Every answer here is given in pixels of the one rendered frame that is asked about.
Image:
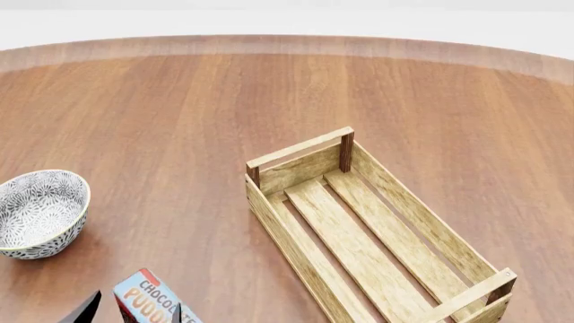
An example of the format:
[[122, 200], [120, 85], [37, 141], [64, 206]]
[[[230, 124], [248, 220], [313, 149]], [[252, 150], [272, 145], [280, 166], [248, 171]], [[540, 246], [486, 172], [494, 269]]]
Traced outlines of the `chocolate pudding box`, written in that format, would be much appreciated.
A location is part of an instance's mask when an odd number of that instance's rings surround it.
[[182, 323], [204, 323], [152, 271], [140, 268], [119, 282], [113, 294], [124, 323], [170, 323], [177, 303], [182, 307]]

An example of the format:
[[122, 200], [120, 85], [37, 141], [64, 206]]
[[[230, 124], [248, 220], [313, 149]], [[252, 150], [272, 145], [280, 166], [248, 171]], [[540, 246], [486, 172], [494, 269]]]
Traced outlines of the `wooden slatted crate tray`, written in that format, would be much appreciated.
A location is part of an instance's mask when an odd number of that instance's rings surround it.
[[516, 274], [491, 265], [345, 127], [246, 164], [250, 208], [331, 323], [500, 323]]

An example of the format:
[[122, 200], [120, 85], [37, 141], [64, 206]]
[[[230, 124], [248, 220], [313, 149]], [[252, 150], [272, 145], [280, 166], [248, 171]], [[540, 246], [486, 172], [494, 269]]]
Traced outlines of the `grey floral patterned bowl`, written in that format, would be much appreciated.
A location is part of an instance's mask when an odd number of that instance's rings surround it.
[[50, 258], [79, 236], [91, 189], [68, 170], [38, 170], [0, 184], [0, 255]]

